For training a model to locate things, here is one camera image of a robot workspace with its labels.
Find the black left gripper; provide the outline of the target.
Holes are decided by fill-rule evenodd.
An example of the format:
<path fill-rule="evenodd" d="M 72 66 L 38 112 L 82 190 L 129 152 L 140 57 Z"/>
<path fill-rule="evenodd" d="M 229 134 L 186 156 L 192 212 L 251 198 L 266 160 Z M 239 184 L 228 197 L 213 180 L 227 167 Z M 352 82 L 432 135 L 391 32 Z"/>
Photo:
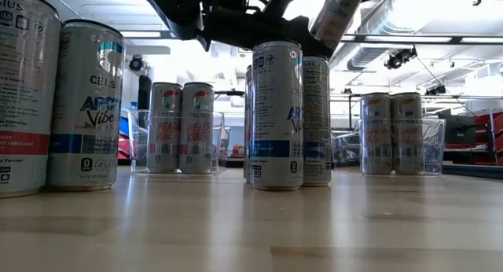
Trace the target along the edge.
<path fill-rule="evenodd" d="M 329 59 L 333 50 L 309 32 L 307 17 L 283 18 L 292 1 L 202 0 L 200 43 L 205 50 L 212 42 L 252 49 L 262 42 L 287 39 L 300 44 L 304 53 Z"/>

